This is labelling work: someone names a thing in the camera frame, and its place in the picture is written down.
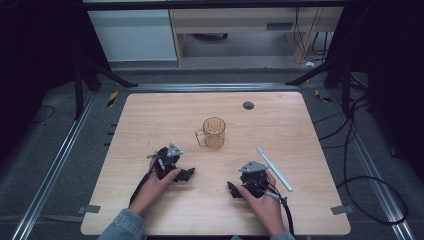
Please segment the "aluminium floor rail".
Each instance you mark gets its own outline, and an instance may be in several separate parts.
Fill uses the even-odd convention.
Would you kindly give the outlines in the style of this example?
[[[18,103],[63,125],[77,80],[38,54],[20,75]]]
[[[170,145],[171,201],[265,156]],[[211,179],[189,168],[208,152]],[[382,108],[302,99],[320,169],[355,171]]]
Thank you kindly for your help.
[[[93,105],[93,101],[97,97],[97,92],[89,92],[87,99],[83,102],[83,110],[81,115],[73,121],[67,135],[62,142],[48,172],[46,173],[40,187],[37,190],[33,200],[27,207],[23,216],[20,218],[13,235],[10,240],[27,240],[36,221],[38,220],[41,211],[55,185],[64,164],[67,161],[68,155],[71,152],[73,145],[85,123],[87,116]]]
[[[177,93],[177,92],[268,92],[295,91],[297,86],[278,83],[197,83],[197,84],[138,84],[128,91],[141,93]]]
[[[356,129],[355,112],[357,105],[361,103],[365,97],[362,96],[353,102],[353,105],[351,105],[354,107],[353,116],[347,117],[342,110],[341,102],[337,100],[338,95],[336,93],[330,92],[330,96],[334,98],[337,110],[341,114],[343,121],[348,125],[347,135],[345,142],[343,143],[343,180],[338,184],[338,187],[345,188],[349,200],[352,202],[352,205],[357,211],[360,211],[367,218],[376,223],[389,226],[393,230],[397,240],[416,240],[416,237],[407,222],[410,211],[405,199],[396,188],[384,180],[368,150],[366,149],[360,134],[353,134],[353,131]],[[354,149],[357,158],[362,165],[364,171],[363,175],[348,175],[347,152],[349,146]],[[357,181],[367,181],[371,186],[379,206],[384,213],[382,218],[379,218],[374,211],[367,210],[364,206],[361,206],[353,197],[350,186]]]

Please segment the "yellow and black tape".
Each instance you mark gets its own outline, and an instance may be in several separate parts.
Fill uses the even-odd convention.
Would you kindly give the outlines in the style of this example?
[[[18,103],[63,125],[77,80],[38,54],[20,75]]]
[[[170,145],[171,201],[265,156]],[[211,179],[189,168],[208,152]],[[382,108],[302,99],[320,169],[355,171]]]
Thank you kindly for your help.
[[[318,99],[320,99],[321,101],[323,101],[325,103],[331,103],[332,102],[331,98],[323,97],[317,89],[314,90],[314,95],[315,95],[315,97],[317,97]]]
[[[109,100],[108,100],[108,102],[107,102],[107,107],[111,107],[111,106],[113,106],[113,104],[114,104],[114,102],[115,102],[115,100],[116,100],[116,98],[117,98],[117,96],[118,96],[118,91],[113,91],[112,93],[111,93],[111,95],[110,95],[110,97],[109,97]]]

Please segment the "person's left hand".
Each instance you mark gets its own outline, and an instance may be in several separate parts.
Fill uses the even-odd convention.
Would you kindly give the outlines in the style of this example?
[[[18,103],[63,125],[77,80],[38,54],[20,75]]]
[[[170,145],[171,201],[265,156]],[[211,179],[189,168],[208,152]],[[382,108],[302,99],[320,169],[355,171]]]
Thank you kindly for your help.
[[[180,171],[180,168],[173,169],[162,179],[157,176],[156,172],[151,173],[129,205],[129,209],[143,217],[173,182],[174,178],[178,176]]]

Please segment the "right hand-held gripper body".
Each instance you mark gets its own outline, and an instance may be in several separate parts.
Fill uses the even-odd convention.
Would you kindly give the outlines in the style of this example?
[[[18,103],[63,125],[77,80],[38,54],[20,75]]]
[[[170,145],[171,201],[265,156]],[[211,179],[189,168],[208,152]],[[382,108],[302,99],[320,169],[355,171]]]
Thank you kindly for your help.
[[[257,161],[249,161],[239,169],[241,186],[255,197],[260,198],[268,189],[267,166]]]

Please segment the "black frame beam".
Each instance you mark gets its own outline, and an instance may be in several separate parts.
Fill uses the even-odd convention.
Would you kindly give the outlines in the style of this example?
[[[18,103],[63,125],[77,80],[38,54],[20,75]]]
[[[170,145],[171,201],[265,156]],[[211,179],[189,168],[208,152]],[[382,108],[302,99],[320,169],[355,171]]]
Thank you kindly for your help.
[[[345,7],[350,0],[171,0],[146,2],[81,3],[87,11],[112,10],[180,10],[221,8],[290,8],[290,7]]]

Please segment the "person's right hand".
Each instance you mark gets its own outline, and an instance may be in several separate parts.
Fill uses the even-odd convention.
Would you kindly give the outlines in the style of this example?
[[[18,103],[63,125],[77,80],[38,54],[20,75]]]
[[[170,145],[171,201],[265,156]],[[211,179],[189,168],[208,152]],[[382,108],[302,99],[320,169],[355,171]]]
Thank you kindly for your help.
[[[285,231],[281,204],[277,199],[268,195],[255,198],[245,187],[238,186],[237,189],[270,237]]]

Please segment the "white cabinet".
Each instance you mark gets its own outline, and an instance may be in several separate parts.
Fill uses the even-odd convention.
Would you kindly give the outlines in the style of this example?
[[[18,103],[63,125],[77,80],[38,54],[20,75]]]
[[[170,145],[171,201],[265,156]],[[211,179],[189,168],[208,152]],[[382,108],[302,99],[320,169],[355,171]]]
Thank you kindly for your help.
[[[90,11],[109,62],[176,60],[167,10]]]

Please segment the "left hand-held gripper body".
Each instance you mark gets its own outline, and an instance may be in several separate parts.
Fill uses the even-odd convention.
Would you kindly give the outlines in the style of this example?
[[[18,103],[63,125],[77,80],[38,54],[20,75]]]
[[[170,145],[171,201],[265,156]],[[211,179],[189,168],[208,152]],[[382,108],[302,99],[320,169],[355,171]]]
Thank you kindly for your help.
[[[148,174],[157,173],[159,179],[163,179],[168,173],[176,169],[176,163],[180,159],[183,152],[173,143],[168,147],[164,146],[156,153],[149,155],[149,159],[154,162],[150,167]]]

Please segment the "grey tape strip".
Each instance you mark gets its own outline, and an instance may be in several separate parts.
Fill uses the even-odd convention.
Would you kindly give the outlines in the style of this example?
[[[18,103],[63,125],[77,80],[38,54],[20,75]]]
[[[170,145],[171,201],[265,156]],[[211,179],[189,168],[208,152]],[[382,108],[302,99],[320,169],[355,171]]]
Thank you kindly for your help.
[[[78,208],[77,213],[79,214],[84,214],[84,213],[98,213],[100,210],[101,206],[98,205],[85,205],[85,206],[80,206]]]
[[[334,206],[331,208],[331,211],[334,215],[340,215],[340,214],[350,214],[354,212],[354,208],[350,205],[340,205],[340,206]]]

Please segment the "black curtain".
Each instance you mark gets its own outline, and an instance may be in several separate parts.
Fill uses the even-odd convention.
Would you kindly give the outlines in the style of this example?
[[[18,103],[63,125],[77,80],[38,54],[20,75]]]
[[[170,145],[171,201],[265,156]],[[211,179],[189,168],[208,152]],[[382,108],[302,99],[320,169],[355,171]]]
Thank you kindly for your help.
[[[75,49],[109,69],[83,0],[0,0],[0,166],[22,137],[51,89],[73,80]]]
[[[380,126],[424,182],[424,0],[348,1],[331,49],[368,76]]]

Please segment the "black metal stand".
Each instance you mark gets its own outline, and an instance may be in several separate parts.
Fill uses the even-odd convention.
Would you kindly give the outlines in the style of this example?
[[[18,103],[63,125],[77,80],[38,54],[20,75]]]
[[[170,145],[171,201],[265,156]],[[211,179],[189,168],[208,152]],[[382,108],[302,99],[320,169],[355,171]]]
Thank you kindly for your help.
[[[101,87],[100,80],[97,78],[98,74],[101,74],[112,81],[118,83],[125,88],[137,87],[137,84],[128,82],[118,75],[114,74],[111,70],[103,67],[83,53],[77,53],[73,57],[74,61],[74,82],[75,82],[75,102],[76,102],[76,113],[75,119],[78,120],[84,111],[84,96],[83,96],[83,84],[86,84],[90,91],[98,91]]]
[[[344,57],[332,57],[330,60],[326,60],[323,64],[312,69],[301,77],[287,82],[287,85],[298,86],[323,72],[327,73],[327,77],[324,81],[326,88],[333,88],[339,82],[342,83],[342,110],[347,117],[352,117],[354,112],[354,107],[350,105],[352,71],[349,61]]]

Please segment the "white toothbrush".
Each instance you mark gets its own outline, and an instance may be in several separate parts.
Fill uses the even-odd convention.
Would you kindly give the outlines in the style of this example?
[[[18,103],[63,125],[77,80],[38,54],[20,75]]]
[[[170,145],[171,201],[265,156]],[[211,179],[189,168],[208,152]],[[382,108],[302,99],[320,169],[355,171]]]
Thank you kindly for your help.
[[[258,146],[256,148],[256,152],[258,153],[258,156],[260,157],[261,162],[265,165],[266,169],[272,173],[276,181],[281,183],[285,190],[287,190],[288,192],[292,192],[293,191],[292,185],[284,177],[284,175],[277,168],[274,162],[267,156],[265,151],[260,146]]]

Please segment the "amber glass cup with handle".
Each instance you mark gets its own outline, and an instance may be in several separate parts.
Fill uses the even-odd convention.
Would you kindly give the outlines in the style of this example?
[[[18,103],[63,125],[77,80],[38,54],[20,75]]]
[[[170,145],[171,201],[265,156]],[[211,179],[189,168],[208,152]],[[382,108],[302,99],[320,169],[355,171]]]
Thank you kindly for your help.
[[[202,127],[195,131],[195,137],[201,147],[220,149],[225,142],[226,123],[219,117],[209,117]]]

